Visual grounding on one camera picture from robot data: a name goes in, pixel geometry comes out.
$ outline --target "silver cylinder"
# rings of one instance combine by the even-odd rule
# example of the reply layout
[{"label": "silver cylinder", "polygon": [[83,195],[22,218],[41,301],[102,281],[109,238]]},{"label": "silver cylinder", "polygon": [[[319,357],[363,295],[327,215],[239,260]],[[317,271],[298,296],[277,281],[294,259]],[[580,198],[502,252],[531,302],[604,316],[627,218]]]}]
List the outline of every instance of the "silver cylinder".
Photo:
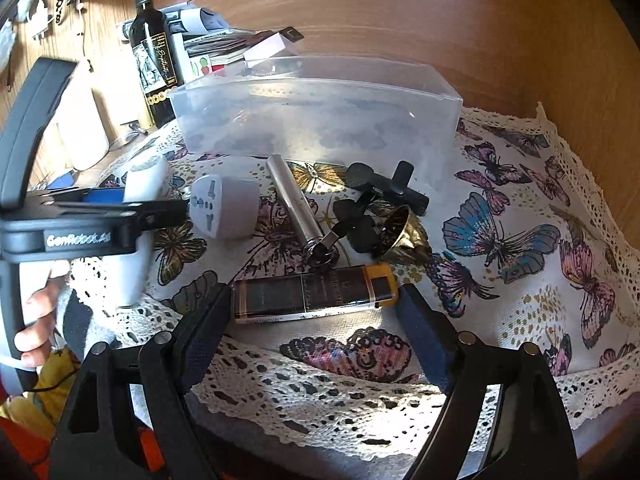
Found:
[{"label": "silver cylinder", "polygon": [[315,269],[333,267],[338,261],[338,251],[335,247],[330,248],[326,253],[322,250],[314,250],[324,234],[287,163],[280,155],[271,155],[267,159],[267,168],[276,192],[287,208],[293,231],[303,249],[305,263]]}]

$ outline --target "wine bottle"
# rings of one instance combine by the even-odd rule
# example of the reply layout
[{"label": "wine bottle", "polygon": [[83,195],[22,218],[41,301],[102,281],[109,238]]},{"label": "wine bottle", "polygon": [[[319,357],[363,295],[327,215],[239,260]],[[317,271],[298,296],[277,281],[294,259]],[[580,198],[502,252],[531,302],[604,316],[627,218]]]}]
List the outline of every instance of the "wine bottle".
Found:
[{"label": "wine bottle", "polygon": [[136,10],[129,41],[146,104],[160,128],[175,119],[167,92],[182,85],[182,76],[166,16],[151,0],[136,0]]}]

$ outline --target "human hand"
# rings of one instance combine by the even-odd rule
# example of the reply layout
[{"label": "human hand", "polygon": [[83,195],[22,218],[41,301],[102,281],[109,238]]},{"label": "human hand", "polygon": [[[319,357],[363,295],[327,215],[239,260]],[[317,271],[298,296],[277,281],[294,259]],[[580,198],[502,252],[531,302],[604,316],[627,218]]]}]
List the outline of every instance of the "human hand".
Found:
[{"label": "human hand", "polygon": [[53,262],[45,288],[34,292],[24,305],[25,317],[37,319],[14,338],[15,347],[22,352],[20,360],[24,366],[41,366],[51,353],[49,337],[56,326],[58,294],[64,283],[62,276],[69,272],[69,268],[66,260]]}]

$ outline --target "metal screw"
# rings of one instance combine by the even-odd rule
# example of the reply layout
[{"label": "metal screw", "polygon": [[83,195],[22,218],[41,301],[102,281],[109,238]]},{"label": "metal screw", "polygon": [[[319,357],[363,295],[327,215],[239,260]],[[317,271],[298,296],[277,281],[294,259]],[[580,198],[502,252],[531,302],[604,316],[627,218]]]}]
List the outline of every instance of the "metal screw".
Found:
[{"label": "metal screw", "polygon": [[167,332],[167,330],[162,330],[162,332],[158,332],[154,336],[154,343],[163,345],[171,341],[171,332]]},{"label": "metal screw", "polygon": [[107,349],[107,343],[100,341],[91,347],[91,353],[94,355],[100,355]]},{"label": "metal screw", "polygon": [[478,340],[478,338],[473,332],[467,332],[465,330],[464,332],[458,333],[458,341],[460,341],[463,345],[473,345],[475,344],[476,340]]},{"label": "metal screw", "polygon": [[540,348],[538,348],[538,345],[532,343],[531,341],[527,341],[522,346],[524,348],[524,351],[529,355],[536,355],[538,352],[540,352]]}]

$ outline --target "clear plastic box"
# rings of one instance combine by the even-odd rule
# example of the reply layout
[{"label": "clear plastic box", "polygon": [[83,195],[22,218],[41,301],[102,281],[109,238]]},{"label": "clear plastic box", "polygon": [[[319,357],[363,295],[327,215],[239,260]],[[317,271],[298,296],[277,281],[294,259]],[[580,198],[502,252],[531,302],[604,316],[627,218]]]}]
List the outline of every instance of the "clear plastic box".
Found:
[{"label": "clear plastic box", "polygon": [[299,56],[229,65],[169,93],[191,153],[364,162],[436,184],[462,98],[433,67],[386,59]]}]

